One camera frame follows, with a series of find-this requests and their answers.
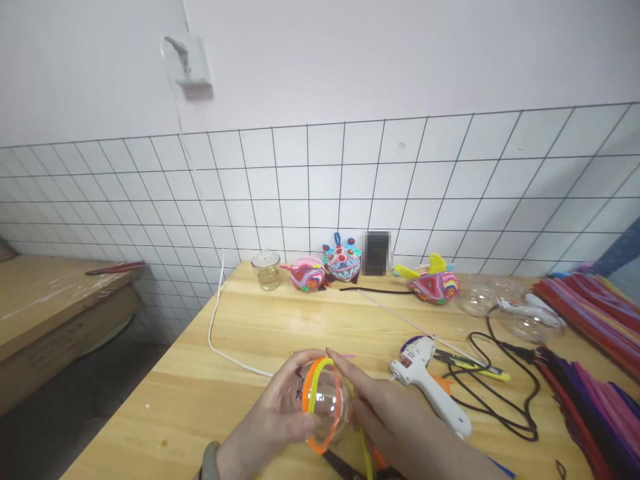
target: pink fish craft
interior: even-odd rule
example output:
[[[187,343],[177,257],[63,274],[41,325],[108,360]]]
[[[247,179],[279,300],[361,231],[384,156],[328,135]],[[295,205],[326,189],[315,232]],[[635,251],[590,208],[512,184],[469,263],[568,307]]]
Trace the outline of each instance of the pink fish craft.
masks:
[[[343,281],[350,281],[352,283],[358,282],[358,274],[360,273],[360,255],[361,252],[358,249],[354,249],[353,245],[355,240],[349,238],[347,240],[347,246],[343,247],[341,244],[340,234],[338,232],[334,235],[335,248],[331,248],[328,245],[323,245],[323,250],[327,253],[323,259],[329,271],[335,278]]]
[[[322,260],[316,257],[300,257],[291,266],[280,265],[280,268],[291,272],[291,282],[298,290],[322,291],[331,286],[331,278],[325,272]]]
[[[409,286],[420,300],[444,305],[458,294],[460,280],[447,271],[447,264],[437,253],[429,256],[429,270],[416,272],[402,265],[396,265],[395,271],[409,280]]]

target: wooden tabletop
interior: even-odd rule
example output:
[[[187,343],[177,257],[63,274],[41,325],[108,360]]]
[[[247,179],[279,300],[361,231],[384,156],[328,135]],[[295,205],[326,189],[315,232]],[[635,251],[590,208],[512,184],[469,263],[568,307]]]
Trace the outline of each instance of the wooden tabletop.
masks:
[[[418,334],[414,328],[376,306],[355,291],[340,292],[334,283],[325,292],[302,293],[293,288],[286,271],[281,286],[272,292],[258,288],[251,266],[240,265],[223,288],[213,328],[213,344],[234,358],[275,372],[293,351],[331,347],[355,355],[358,364],[373,377],[389,378],[388,365],[399,348]],[[460,275],[464,284],[472,277]],[[403,289],[405,281],[394,277],[361,277],[358,285]],[[465,338],[470,331],[485,331],[482,319],[463,314],[454,304],[428,305],[414,295],[370,294],[426,330],[471,351]],[[248,412],[268,379],[236,367],[207,345],[207,328],[215,305],[213,298],[174,345],[156,364],[82,452],[64,479],[190,479],[198,470],[202,452],[210,440],[224,440]],[[522,346],[495,322],[496,336]],[[532,389],[532,382],[493,344],[483,345],[494,364],[512,377],[504,385],[489,380],[516,404]],[[640,387],[604,358],[574,331],[549,342],[560,356],[579,361],[596,378],[616,382],[640,396]],[[438,361],[429,372],[444,374]],[[591,470],[571,440],[546,382],[531,406],[540,440],[529,443],[508,432],[486,415],[468,411],[473,423],[469,442],[504,466],[529,480],[558,479],[555,460],[567,468],[570,479],[590,479]],[[421,393],[410,387],[415,395]],[[457,397],[473,402],[458,385]],[[494,408],[515,421],[508,409],[482,387],[476,390]],[[358,437],[348,433],[337,452],[352,466],[363,468]],[[263,472],[264,479],[337,479],[326,462],[304,443],[290,445]]]
[[[0,361],[136,275],[85,275],[110,265],[96,260],[22,256],[0,262]]]

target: white wall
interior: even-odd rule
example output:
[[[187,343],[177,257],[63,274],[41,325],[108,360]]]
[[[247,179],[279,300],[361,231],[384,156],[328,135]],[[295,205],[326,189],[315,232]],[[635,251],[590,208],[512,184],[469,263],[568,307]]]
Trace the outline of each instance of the white wall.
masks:
[[[185,131],[640,99],[633,0],[187,0],[215,100]],[[0,146],[175,133],[179,0],[0,3]]]

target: yellow fin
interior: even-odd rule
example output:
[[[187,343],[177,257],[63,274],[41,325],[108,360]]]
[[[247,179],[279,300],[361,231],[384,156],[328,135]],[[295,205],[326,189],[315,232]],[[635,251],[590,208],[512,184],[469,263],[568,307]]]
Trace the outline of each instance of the yellow fin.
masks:
[[[447,271],[447,262],[437,253],[432,253],[429,256],[429,274],[442,273]]]
[[[415,280],[416,278],[420,277],[420,274],[418,272],[414,272],[413,270],[403,267],[402,265],[394,266],[394,270],[398,273],[398,275],[406,278],[407,280]]]

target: colorful tiger head craft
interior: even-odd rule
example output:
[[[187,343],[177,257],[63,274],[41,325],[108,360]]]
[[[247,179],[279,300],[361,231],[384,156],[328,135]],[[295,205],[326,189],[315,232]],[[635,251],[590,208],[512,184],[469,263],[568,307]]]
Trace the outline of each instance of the colorful tiger head craft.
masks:
[[[343,247],[341,244],[340,234],[338,232],[334,235],[335,248],[331,248],[328,245],[323,245],[322,248],[326,252],[326,256],[323,259],[325,265],[335,278],[342,281],[350,281],[352,283],[358,283],[358,274],[360,274],[360,250],[354,249],[353,245],[355,240],[349,238],[347,240],[347,246]]]
[[[418,273],[402,265],[396,265],[395,271],[409,280],[409,286],[420,300],[444,305],[458,294],[460,280],[447,271],[447,263],[437,253],[429,256],[429,270]]]

